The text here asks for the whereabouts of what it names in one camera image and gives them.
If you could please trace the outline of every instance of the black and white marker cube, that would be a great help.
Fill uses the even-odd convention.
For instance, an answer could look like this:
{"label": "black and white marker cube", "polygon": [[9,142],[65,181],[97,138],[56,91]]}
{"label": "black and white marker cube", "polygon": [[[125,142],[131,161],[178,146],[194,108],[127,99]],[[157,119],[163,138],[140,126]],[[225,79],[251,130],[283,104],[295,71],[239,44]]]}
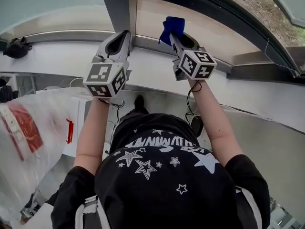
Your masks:
{"label": "black and white marker cube", "polygon": [[184,50],[179,68],[193,80],[209,79],[217,65],[213,56],[203,51]]}
{"label": "black and white marker cube", "polygon": [[127,81],[128,62],[91,63],[83,79],[93,97],[114,98]]}

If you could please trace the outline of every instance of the shoe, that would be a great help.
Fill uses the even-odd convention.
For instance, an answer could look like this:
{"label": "shoe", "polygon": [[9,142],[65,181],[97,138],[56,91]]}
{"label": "shoe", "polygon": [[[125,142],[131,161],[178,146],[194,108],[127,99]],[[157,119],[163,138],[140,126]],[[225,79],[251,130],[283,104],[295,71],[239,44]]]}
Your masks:
{"label": "shoe", "polygon": [[144,98],[142,95],[138,95],[134,100],[134,109],[144,108]]}

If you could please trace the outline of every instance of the person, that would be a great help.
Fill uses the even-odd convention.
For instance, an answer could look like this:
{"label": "person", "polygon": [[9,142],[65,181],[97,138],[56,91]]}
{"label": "person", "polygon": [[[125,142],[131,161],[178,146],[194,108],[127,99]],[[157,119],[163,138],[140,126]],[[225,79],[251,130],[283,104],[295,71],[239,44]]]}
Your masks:
{"label": "person", "polygon": [[52,196],[53,228],[75,228],[78,208],[95,195],[104,215],[99,228],[269,226],[266,181],[243,154],[207,83],[189,83],[213,152],[199,147],[184,120],[148,114],[138,96],[102,161],[109,105],[94,98],[74,167]]}

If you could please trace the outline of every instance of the blue rag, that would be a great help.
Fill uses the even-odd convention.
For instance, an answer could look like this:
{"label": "blue rag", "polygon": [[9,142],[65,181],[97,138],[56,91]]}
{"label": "blue rag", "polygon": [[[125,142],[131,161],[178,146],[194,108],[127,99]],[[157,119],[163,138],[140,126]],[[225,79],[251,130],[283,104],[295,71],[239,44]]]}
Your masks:
{"label": "blue rag", "polygon": [[166,20],[163,22],[164,31],[162,32],[160,41],[163,41],[167,45],[172,45],[170,41],[170,34],[175,34],[179,39],[183,35],[184,26],[185,26],[185,19],[178,18],[178,17],[166,17]]}

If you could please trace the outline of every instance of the forearm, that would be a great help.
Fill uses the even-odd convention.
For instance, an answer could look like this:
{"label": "forearm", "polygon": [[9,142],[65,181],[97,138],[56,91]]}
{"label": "forearm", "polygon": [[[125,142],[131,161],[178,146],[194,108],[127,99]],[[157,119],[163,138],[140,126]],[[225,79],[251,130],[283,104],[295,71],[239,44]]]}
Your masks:
{"label": "forearm", "polygon": [[[190,81],[192,87],[196,82]],[[211,141],[212,150],[219,160],[225,165],[233,156],[242,154],[238,145],[231,124],[226,117],[222,107],[217,102],[208,84],[201,81],[193,89],[199,113],[201,115],[206,133]]]}
{"label": "forearm", "polygon": [[77,143],[74,166],[95,174],[102,161],[109,105],[94,98]]}

